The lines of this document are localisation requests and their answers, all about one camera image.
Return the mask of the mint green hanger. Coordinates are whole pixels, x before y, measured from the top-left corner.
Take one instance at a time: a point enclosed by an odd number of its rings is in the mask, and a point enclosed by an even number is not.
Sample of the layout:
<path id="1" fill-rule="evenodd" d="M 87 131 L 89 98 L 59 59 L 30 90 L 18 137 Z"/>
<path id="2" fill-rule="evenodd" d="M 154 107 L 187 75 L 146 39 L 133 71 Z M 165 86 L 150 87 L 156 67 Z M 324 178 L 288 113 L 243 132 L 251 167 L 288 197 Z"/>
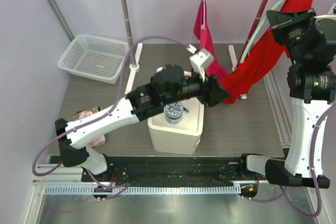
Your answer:
<path id="1" fill-rule="evenodd" d="M 278 0 L 273 7 L 271 8 L 271 10 L 279 10 L 279 8 L 285 3 L 286 0 Z M 250 32 L 247 36 L 245 45 L 244 45 L 244 49 L 241 53 L 241 56 L 239 58 L 239 63 L 243 63 L 245 61 L 245 59 L 247 58 L 247 56 L 249 55 L 250 49 L 254 43 L 254 40 L 256 39 L 260 29 L 262 28 L 262 26 L 264 25 L 265 21 L 266 21 L 266 16 L 262 17 L 262 14 L 266 8 L 266 5 L 268 3 L 268 0 L 262 0 L 260 7 L 258 9 L 258 12 L 256 14 L 256 17 L 254 19 L 254 22 L 252 24 L 252 27 L 250 29 Z"/>

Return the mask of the red t shirt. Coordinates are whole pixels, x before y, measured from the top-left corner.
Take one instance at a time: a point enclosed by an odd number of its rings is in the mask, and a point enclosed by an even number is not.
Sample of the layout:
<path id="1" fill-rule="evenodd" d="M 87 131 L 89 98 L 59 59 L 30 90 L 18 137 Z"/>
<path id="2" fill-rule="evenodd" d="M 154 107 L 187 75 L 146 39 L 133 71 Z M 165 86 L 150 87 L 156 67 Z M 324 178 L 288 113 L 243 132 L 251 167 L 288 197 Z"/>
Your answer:
<path id="1" fill-rule="evenodd" d="M 313 0 L 286 0 L 280 9 L 282 12 L 300 12 L 312 7 Z M 247 94 L 250 88 L 261 80 L 278 62 L 283 53 L 288 54 L 284 46 L 274 40 L 270 29 L 261 36 L 250 51 L 250 55 L 228 77 L 219 80 L 230 97 L 223 102 L 235 103 L 241 94 Z"/>

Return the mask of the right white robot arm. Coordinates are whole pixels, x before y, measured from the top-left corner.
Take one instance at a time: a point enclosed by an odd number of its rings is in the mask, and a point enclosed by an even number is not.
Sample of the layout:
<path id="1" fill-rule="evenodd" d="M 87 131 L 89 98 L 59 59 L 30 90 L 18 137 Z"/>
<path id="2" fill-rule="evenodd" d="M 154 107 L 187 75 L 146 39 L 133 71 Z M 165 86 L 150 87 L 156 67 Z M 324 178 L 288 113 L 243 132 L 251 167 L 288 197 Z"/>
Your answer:
<path id="1" fill-rule="evenodd" d="M 317 15 L 314 9 L 290 13 L 269 10 L 274 40 L 289 52 L 287 82 L 293 108 L 289 152 L 284 160 L 243 154 L 237 173 L 250 179 L 255 173 L 269 183 L 290 187 L 327 189 L 321 154 L 324 127 L 335 100 L 335 15 Z"/>

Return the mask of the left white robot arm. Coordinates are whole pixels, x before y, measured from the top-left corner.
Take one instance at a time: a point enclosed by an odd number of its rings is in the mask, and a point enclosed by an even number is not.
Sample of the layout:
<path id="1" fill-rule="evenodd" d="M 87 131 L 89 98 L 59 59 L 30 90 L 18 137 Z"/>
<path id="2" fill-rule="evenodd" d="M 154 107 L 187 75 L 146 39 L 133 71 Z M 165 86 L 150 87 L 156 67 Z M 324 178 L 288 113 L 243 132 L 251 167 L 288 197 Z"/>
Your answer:
<path id="1" fill-rule="evenodd" d="M 166 65 L 155 73 L 150 82 L 139 86 L 114 105 L 87 118 L 67 122 L 55 122 L 59 132 L 59 152 L 65 167 L 81 166 L 98 180 L 105 182 L 112 174 L 107 157 L 93 150 L 89 143 L 120 127 L 135 124 L 163 113 L 164 107 L 174 102 L 197 98 L 208 107 L 218 105 L 230 97 L 215 75 L 202 77 L 192 72 L 184 75 L 178 65 Z"/>

